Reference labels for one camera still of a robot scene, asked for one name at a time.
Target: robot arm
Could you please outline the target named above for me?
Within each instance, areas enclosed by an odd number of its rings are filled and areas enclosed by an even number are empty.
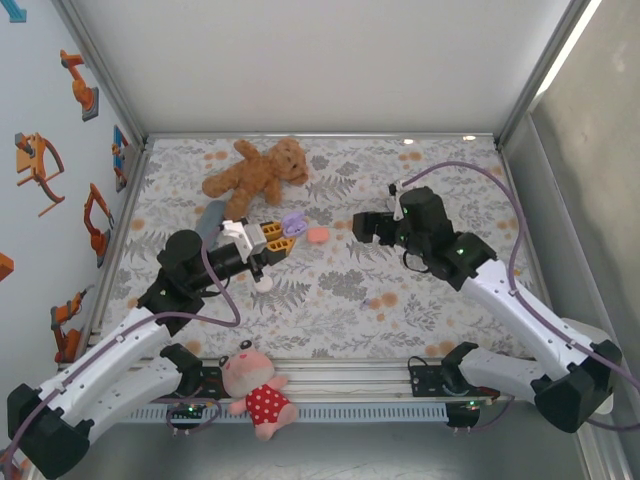
[[[534,355],[536,361],[491,353],[465,342],[442,361],[445,387],[453,394],[469,386],[498,389],[534,403],[557,428],[573,433],[613,391],[616,377],[609,368],[573,345],[581,344],[619,365],[620,350],[610,341],[595,343],[555,315],[523,285],[517,291],[544,319],[572,338],[567,343],[544,327],[510,290],[507,267],[478,236],[455,232],[442,199],[428,187],[396,195],[394,212],[354,215],[358,241],[399,245],[406,255],[420,257],[426,272],[448,282],[500,319]]]
[[[247,235],[238,238],[237,232]],[[224,222],[222,235],[229,234],[235,243],[208,253],[220,280],[244,271],[257,280],[264,267],[288,255],[268,244],[259,227]],[[202,382],[202,361],[180,344],[165,347],[147,367],[131,374],[127,371],[148,350],[170,343],[204,306],[205,289],[213,280],[202,261],[201,248],[196,232],[173,234],[158,254],[161,269],[140,297],[138,308],[66,370],[37,389],[23,384],[9,395],[12,439],[32,412],[40,409],[18,447],[46,478],[58,478],[71,470],[95,440],[136,408],[171,393],[186,397],[196,392]]]

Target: white wall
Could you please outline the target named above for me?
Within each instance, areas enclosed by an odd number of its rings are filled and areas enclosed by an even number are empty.
[[[83,224],[89,183],[100,189],[116,221],[126,195],[126,190],[115,191],[111,143],[116,115],[101,94],[99,116],[81,120],[71,75],[61,66],[59,53],[77,53],[76,46],[51,2],[19,4],[27,10],[27,23],[10,24],[0,8],[0,252],[15,262],[15,271],[0,282],[0,448],[8,443],[7,395],[23,382],[38,386],[56,370],[51,307],[99,280],[101,271]],[[79,71],[95,86],[88,69],[80,66]],[[41,218],[38,213],[50,203],[42,190],[33,181],[16,185],[27,176],[16,173],[18,132],[39,132],[49,139],[65,166],[50,186],[66,198]],[[48,173],[55,171],[49,155],[45,165]],[[108,228],[97,205],[92,219],[101,230]],[[83,312],[73,322],[76,328],[87,320],[95,293],[85,298]]]
[[[497,132],[569,0],[74,0],[150,132]]]

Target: floral tablecloth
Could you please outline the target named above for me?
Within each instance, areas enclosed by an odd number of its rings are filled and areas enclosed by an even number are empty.
[[[277,139],[251,139],[265,151]],[[103,319],[103,334],[126,316],[153,282],[156,255],[172,232],[194,228],[211,200],[202,180],[241,157],[235,138],[156,140],[135,206],[124,256]],[[280,220],[304,211],[312,226],[330,229],[330,241],[317,246],[302,238],[285,261],[269,270],[273,290],[256,293],[248,275],[231,281],[242,324],[222,328],[191,322],[173,340],[202,357],[233,352],[244,339],[273,358],[438,357],[470,340],[493,351],[523,355],[523,347],[486,310],[429,275],[408,271],[402,251],[358,243],[351,219],[361,211],[387,209],[387,185],[425,167],[461,160],[489,169],[506,181],[502,160],[490,138],[423,138],[405,145],[398,139],[301,138],[310,180],[285,184],[278,207],[259,196],[249,220]],[[489,180],[473,171],[447,168],[423,178],[442,196],[457,230],[473,231],[507,260],[517,233],[508,200]],[[516,274],[531,284],[521,253]],[[201,314],[231,319],[222,297],[207,299]]]

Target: pink sponge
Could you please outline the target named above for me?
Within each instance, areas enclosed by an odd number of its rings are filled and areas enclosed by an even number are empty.
[[[307,230],[307,240],[309,243],[325,243],[329,240],[329,229],[326,227],[314,227]]]

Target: brown teddy bear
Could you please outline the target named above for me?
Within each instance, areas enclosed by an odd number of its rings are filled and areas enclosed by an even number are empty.
[[[233,146],[244,160],[202,182],[202,191],[211,198],[235,189],[224,211],[227,220],[245,217],[251,199],[263,190],[268,204],[279,205],[280,180],[298,186],[309,180],[304,150],[293,138],[283,138],[264,156],[246,140],[237,140]]]

